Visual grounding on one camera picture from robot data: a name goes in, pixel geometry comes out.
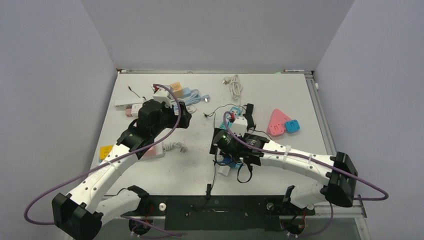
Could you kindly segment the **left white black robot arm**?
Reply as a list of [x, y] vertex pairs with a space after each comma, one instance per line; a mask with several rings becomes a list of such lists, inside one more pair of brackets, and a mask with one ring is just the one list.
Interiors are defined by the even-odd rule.
[[165, 129], [186, 129], [192, 115], [185, 103], [178, 103], [178, 115], [173, 107], [153, 99], [143, 103], [138, 117], [121, 134], [102, 164], [66, 195], [58, 193], [52, 200], [53, 223], [75, 240], [92, 240], [111, 220], [133, 211], [143, 215], [148, 211], [149, 194], [138, 186], [103, 199], [122, 174], [155, 144]]

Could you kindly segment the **teal power strip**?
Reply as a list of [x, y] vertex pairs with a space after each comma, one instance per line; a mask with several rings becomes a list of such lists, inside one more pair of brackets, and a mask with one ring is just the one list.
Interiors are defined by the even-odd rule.
[[242, 116], [242, 108], [240, 106], [232, 106], [228, 110], [229, 114], [225, 114], [225, 120], [219, 125], [220, 130], [226, 130], [225, 123], [229, 128], [232, 127], [234, 123], [239, 124], [239, 122], [243, 121], [245, 118]]

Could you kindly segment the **blue white small adapter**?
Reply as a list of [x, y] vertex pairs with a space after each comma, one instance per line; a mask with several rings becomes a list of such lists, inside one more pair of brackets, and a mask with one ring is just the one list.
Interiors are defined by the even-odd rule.
[[234, 162], [230, 157], [222, 158], [217, 164], [219, 165], [218, 173], [225, 177], [229, 175], [231, 170], [236, 170], [241, 166], [240, 163]]

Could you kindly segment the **large black power adapter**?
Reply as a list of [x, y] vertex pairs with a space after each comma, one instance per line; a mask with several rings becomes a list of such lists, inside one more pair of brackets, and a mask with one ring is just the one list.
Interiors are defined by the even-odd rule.
[[254, 119], [253, 119], [253, 110], [254, 110], [253, 104], [248, 103], [245, 106], [245, 112], [244, 112], [243, 116], [247, 120], [247, 130], [255, 130], [256, 129], [256, 124], [255, 124]]

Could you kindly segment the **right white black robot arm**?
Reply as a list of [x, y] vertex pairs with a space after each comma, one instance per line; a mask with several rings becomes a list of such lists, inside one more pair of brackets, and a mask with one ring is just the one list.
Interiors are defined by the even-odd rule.
[[312, 154], [255, 134], [233, 137], [219, 128], [214, 132], [211, 147], [246, 164], [250, 172], [253, 165], [275, 167], [312, 179], [314, 182], [309, 185], [287, 188], [282, 207], [289, 214], [325, 201], [343, 208], [353, 206], [358, 172], [346, 153]]

